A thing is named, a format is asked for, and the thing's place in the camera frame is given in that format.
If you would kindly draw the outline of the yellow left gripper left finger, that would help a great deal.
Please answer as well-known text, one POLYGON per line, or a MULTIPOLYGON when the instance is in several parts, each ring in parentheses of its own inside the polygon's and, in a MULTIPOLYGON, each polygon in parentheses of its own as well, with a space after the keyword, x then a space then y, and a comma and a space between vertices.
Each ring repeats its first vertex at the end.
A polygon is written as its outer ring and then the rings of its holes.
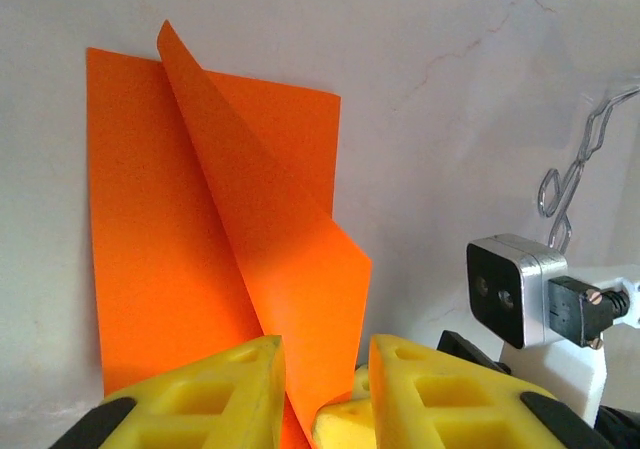
POLYGON ((284 345, 262 336, 107 396, 49 449, 279 449, 284 345))

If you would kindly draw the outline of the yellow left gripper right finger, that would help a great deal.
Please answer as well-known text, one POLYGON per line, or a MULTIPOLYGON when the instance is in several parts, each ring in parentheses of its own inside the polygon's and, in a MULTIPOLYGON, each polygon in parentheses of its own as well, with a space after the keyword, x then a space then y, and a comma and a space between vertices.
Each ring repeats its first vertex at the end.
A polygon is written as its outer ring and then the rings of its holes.
POLYGON ((546 390, 397 336, 368 370, 378 449, 614 449, 546 390))

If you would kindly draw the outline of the orange paper sheet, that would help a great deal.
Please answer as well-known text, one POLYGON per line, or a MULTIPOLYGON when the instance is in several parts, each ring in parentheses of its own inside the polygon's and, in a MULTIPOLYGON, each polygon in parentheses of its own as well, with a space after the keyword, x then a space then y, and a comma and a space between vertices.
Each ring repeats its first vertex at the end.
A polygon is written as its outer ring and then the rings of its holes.
POLYGON ((104 390, 278 335, 280 448, 315 449, 317 411, 351 392, 372 272, 333 218, 341 100, 207 71, 169 23, 156 44, 86 58, 104 390))

